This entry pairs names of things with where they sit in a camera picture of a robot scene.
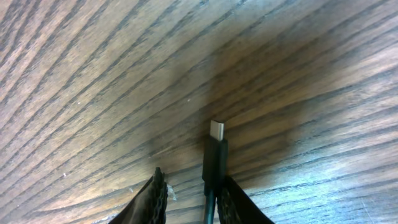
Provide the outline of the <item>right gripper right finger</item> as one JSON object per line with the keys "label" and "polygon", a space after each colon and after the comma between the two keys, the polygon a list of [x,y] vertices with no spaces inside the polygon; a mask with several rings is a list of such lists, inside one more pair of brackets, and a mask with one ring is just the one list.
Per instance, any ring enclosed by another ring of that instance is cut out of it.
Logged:
{"label": "right gripper right finger", "polygon": [[217,197],[217,207],[221,224],[274,224],[228,175]]}

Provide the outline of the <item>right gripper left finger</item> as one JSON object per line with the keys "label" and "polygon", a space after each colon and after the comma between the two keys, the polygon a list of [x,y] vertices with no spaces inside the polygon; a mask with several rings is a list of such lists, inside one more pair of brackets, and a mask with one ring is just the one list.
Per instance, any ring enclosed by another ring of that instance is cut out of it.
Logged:
{"label": "right gripper left finger", "polygon": [[156,167],[152,177],[109,224],[165,224],[167,198],[165,174]]}

